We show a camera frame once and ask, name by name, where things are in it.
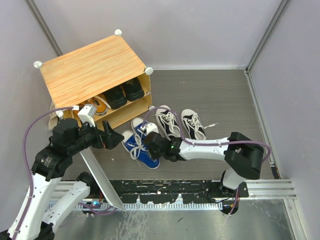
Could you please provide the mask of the blue sneaker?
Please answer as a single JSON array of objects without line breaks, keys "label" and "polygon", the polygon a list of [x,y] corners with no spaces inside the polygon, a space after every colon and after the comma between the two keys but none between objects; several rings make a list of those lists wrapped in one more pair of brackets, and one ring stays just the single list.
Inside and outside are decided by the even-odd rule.
[{"label": "blue sneaker", "polygon": [[146,133],[141,129],[144,120],[141,117],[135,117],[131,121],[132,130],[141,138],[143,141],[147,136]]},{"label": "blue sneaker", "polygon": [[131,130],[122,132],[124,139],[121,144],[129,153],[130,158],[134,161],[140,161],[149,169],[157,169],[160,166],[159,159],[152,159],[147,146],[143,143],[142,138]]}]

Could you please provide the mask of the orange sneaker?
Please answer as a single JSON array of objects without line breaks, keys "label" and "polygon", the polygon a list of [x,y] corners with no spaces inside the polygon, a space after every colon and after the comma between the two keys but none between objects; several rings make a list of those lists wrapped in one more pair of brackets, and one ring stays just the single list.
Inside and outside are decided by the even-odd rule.
[{"label": "orange sneaker", "polygon": [[105,115],[108,111],[107,102],[101,97],[101,95],[96,95],[87,100],[88,104],[92,104],[96,107],[95,114],[98,116]]},{"label": "orange sneaker", "polygon": [[79,111],[84,107],[85,105],[83,103],[80,103],[79,105],[75,105],[73,109],[71,110],[71,117],[77,118]]}]

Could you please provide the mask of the white cabinet door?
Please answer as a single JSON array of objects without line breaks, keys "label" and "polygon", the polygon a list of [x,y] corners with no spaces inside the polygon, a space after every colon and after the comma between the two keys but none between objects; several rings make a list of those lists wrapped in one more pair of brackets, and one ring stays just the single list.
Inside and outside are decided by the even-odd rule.
[{"label": "white cabinet door", "polygon": [[80,155],[93,175],[106,201],[118,210],[127,211],[116,190],[101,168],[98,160],[89,148],[80,151]]}]

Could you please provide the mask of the wooden shoe cabinet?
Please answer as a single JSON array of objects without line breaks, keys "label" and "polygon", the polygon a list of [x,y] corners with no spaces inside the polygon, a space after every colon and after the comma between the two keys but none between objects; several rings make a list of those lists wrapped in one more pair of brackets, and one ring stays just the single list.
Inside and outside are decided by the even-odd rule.
[{"label": "wooden shoe cabinet", "polygon": [[108,107],[106,113],[95,114],[99,129],[103,129],[103,121],[116,128],[152,106],[150,75],[154,70],[142,62],[119,29],[112,36],[44,63],[35,61],[33,65],[40,70],[56,109],[104,99],[104,92],[137,78],[143,96],[118,109]]}]

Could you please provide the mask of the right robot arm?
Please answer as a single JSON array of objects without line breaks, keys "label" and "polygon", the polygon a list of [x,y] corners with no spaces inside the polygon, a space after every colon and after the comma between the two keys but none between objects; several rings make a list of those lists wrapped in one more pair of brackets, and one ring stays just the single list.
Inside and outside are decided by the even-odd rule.
[{"label": "right robot arm", "polygon": [[219,191],[225,197],[236,193],[245,180],[258,180],[261,175],[264,149],[239,132],[214,140],[174,137],[171,140],[154,131],[144,139],[152,159],[163,157],[171,162],[195,159],[219,160],[229,165],[221,176]]}]

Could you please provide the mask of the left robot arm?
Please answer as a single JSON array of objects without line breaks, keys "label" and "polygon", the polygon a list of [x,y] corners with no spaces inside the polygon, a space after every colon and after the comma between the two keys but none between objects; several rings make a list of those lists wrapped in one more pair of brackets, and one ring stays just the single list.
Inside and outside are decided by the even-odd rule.
[{"label": "left robot arm", "polygon": [[[102,192],[109,205],[126,208],[90,148],[112,150],[124,140],[107,121],[103,130],[86,122],[78,126],[73,118],[60,120],[52,130],[49,145],[36,156],[29,169],[29,189],[19,213],[2,240],[52,240],[64,219],[86,197]],[[90,172],[81,173],[71,189],[51,208],[51,196],[61,182],[73,156],[80,154]]]}]

